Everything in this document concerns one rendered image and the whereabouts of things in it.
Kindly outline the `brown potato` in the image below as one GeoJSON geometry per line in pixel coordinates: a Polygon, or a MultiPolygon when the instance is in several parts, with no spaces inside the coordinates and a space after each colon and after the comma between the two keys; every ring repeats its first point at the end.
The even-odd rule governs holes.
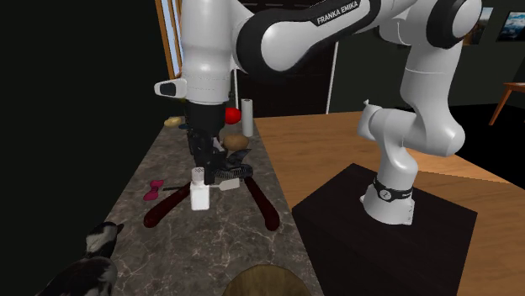
{"type": "Polygon", "coordinates": [[[249,145],[249,139],[243,134],[226,135],[222,142],[229,151],[245,150],[249,145]]]}

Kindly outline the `small white black-handled spatula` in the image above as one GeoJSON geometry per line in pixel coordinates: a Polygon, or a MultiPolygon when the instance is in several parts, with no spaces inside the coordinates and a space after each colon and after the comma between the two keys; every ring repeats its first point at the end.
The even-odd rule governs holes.
{"type": "MultiPolygon", "coordinates": [[[[218,188],[221,191],[226,191],[226,190],[231,190],[234,188],[239,188],[240,184],[241,184],[241,181],[239,178],[233,178],[233,179],[222,181],[219,184],[210,185],[210,187],[218,188]]],[[[162,191],[172,191],[172,190],[178,190],[181,188],[182,186],[167,187],[167,188],[163,188],[162,191]]]]}

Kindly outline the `white shaker bottle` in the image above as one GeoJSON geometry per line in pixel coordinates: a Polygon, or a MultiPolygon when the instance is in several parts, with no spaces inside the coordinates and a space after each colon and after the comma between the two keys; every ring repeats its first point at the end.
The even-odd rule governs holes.
{"type": "Polygon", "coordinates": [[[191,171],[190,203],[193,211],[209,209],[209,185],[204,183],[204,168],[195,167],[191,171]]]}

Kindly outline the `round wooden object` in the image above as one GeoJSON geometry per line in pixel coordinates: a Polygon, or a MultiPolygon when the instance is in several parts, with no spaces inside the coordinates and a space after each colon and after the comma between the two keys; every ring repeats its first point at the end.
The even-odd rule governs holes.
{"type": "Polygon", "coordinates": [[[289,269],[258,264],[235,276],[222,296],[311,296],[311,293],[289,269]]]}

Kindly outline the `black and white dog figure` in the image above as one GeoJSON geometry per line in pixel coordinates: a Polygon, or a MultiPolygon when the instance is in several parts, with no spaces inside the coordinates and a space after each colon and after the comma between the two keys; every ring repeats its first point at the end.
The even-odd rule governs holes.
{"type": "Polygon", "coordinates": [[[125,227],[104,221],[86,235],[82,257],[59,272],[35,296],[112,296],[118,269],[111,256],[125,227]]]}

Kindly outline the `pink bow-shaped object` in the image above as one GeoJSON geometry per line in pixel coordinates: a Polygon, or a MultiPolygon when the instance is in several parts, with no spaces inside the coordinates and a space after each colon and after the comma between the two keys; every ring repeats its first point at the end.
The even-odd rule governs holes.
{"type": "Polygon", "coordinates": [[[159,189],[162,187],[164,181],[163,180],[152,180],[149,185],[150,189],[149,191],[144,195],[143,200],[144,201],[152,201],[158,198],[159,195],[159,189]]]}

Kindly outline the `wooden framed window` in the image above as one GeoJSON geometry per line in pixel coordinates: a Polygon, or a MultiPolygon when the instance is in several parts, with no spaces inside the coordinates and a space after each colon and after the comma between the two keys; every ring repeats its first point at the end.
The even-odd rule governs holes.
{"type": "Polygon", "coordinates": [[[155,0],[162,44],[170,79],[181,76],[183,49],[180,45],[182,0],[155,0]]]}

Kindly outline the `black robot stand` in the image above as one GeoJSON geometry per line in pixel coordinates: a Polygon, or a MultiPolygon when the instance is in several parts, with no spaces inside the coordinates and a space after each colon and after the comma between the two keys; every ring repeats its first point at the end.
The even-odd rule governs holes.
{"type": "Polygon", "coordinates": [[[411,225],[369,217],[375,173],[352,164],[292,215],[325,296],[457,296],[477,213],[415,189],[411,225]]]}

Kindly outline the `wall picture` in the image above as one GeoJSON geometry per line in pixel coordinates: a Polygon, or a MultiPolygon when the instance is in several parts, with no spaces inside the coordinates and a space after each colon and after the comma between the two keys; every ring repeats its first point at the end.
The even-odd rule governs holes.
{"type": "Polygon", "coordinates": [[[465,36],[463,45],[478,45],[489,22],[493,7],[483,7],[474,28],[465,36]]]}
{"type": "Polygon", "coordinates": [[[525,11],[511,11],[507,14],[496,41],[525,41],[525,11]]]}

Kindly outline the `dark red handled black tool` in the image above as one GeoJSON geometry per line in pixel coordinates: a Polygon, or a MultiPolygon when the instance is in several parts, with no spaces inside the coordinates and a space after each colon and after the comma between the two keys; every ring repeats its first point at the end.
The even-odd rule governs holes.
{"type": "MultiPolygon", "coordinates": [[[[270,231],[275,231],[280,225],[280,219],[278,211],[269,202],[261,188],[253,180],[253,169],[250,165],[244,164],[242,161],[244,157],[250,152],[250,149],[235,151],[225,159],[225,168],[214,171],[214,181],[209,185],[219,184],[222,181],[239,178],[241,182],[244,182],[249,190],[252,198],[257,204],[264,218],[264,224],[270,231]]],[[[153,228],[159,224],[159,222],[179,203],[181,203],[187,196],[190,196],[190,183],[191,180],[178,189],[175,193],[172,193],[167,198],[163,199],[159,204],[150,209],[143,219],[143,225],[146,228],[153,228]]]]}

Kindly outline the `wooden side table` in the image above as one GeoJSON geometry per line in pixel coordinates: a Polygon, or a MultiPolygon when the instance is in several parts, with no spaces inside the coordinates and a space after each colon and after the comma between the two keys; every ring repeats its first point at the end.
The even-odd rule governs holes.
{"type": "Polygon", "coordinates": [[[513,92],[525,93],[525,82],[505,82],[504,87],[504,92],[496,106],[494,113],[491,116],[489,126],[492,126],[496,122],[496,119],[498,118],[502,108],[505,106],[506,101],[513,92]]]}

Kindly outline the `white cylinder roll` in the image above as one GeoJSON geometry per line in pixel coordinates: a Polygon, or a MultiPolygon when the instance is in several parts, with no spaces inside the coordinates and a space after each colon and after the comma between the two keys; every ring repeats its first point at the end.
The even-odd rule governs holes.
{"type": "Polygon", "coordinates": [[[241,100],[242,133],[246,137],[253,136],[253,104],[251,99],[241,100]]]}

